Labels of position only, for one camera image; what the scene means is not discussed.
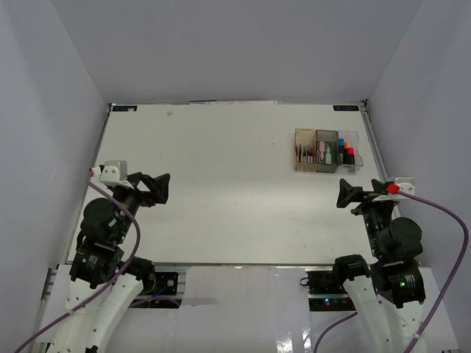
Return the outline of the orange cap black highlighter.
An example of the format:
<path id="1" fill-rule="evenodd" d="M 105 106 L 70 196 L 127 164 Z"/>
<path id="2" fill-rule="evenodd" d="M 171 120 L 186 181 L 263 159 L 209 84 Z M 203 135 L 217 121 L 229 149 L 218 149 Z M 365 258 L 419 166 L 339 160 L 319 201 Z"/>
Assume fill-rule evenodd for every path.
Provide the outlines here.
<path id="1" fill-rule="evenodd" d="M 343 158 L 343 163 L 345 165 L 352 165 L 354 163 L 354 154 L 352 153 L 352 148 L 350 145 L 345 142 L 344 143 L 344 158 Z"/>

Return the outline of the green translucent correction tape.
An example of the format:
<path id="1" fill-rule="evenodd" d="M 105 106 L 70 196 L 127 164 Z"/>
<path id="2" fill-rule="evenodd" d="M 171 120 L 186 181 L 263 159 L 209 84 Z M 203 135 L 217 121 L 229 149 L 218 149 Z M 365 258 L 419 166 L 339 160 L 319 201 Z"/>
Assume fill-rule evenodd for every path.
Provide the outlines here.
<path id="1" fill-rule="evenodd" d="M 331 149 L 329 146 L 325 147 L 325 164 L 330 165 L 332 163 Z"/>

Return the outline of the blue cap black highlighter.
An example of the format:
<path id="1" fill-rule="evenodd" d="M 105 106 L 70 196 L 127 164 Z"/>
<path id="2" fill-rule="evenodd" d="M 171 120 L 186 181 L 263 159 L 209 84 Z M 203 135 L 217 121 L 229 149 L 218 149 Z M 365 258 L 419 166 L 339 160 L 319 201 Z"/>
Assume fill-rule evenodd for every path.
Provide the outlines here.
<path id="1" fill-rule="evenodd" d="M 343 138 L 338 139 L 339 162 L 341 164 L 347 163 L 347 155 L 345 152 L 345 142 Z"/>

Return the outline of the pink translucent correction tape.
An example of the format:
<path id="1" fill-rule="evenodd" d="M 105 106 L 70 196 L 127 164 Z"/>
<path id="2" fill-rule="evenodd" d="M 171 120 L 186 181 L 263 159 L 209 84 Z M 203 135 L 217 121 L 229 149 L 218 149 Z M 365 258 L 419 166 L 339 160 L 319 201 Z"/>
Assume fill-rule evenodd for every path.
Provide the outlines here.
<path id="1" fill-rule="evenodd" d="M 317 157 L 318 157 L 318 164 L 325 163 L 325 142 L 324 141 L 317 142 Z"/>

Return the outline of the black gel pen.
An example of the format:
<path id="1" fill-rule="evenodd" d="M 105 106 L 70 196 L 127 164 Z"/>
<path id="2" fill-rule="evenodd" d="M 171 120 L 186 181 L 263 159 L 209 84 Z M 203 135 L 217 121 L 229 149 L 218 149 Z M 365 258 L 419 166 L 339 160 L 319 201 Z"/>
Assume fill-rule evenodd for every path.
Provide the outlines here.
<path id="1" fill-rule="evenodd" d="M 294 152 L 295 152 L 295 161 L 296 163 L 298 163 L 299 162 L 299 150 L 298 150 L 297 144 L 294 145 Z"/>

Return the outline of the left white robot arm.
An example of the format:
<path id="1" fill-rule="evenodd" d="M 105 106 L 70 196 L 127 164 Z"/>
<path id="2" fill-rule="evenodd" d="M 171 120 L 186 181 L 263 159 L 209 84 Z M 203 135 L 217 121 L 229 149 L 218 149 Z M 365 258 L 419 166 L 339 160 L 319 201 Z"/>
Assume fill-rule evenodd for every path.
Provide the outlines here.
<path id="1" fill-rule="evenodd" d="M 101 197 L 86 204 L 77 248 L 69 271 L 65 316 L 49 352 L 104 352 L 118 323 L 140 293 L 155 286 L 152 261 L 137 257 L 136 242 L 129 257 L 121 244 L 131 227 L 139 229 L 142 207 L 165 204 L 169 174 L 152 177 L 141 172 L 120 182 L 105 182 Z"/>

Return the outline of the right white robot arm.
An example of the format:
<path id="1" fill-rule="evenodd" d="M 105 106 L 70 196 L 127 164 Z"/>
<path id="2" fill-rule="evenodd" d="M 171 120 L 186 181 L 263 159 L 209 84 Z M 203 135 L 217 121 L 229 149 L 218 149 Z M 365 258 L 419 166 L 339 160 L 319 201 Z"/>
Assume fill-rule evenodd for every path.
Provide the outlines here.
<path id="1" fill-rule="evenodd" d="M 339 182 L 338 208 L 351 203 L 362 217 L 375 263 L 359 254 L 336 258 L 333 287 L 351 298 L 374 352 L 426 352 L 419 334 L 426 299 L 416 257 L 422 229 L 410 218 L 392 216 L 400 186 L 372 180 L 373 189 Z"/>

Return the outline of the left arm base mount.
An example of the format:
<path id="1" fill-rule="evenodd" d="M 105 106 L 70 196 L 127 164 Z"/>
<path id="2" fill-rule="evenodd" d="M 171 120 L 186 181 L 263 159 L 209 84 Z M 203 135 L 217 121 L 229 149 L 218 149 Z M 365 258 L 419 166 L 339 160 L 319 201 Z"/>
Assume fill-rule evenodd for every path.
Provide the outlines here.
<path id="1" fill-rule="evenodd" d="M 155 272 L 144 282 L 139 297 L 153 297 L 138 305 L 141 308 L 178 308 L 181 300 L 176 297 L 179 274 L 177 272 Z"/>

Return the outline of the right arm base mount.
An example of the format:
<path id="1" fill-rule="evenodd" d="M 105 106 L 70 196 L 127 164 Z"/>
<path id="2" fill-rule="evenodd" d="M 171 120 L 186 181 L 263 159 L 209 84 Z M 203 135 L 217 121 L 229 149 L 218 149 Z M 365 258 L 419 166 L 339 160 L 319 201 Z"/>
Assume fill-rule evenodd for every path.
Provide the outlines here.
<path id="1" fill-rule="evenodd" d="M 308 289 L 309 309 L 314 312 L 349 312 L 355 306 L 333 271 L 308 271 L 300 280 Z"/>

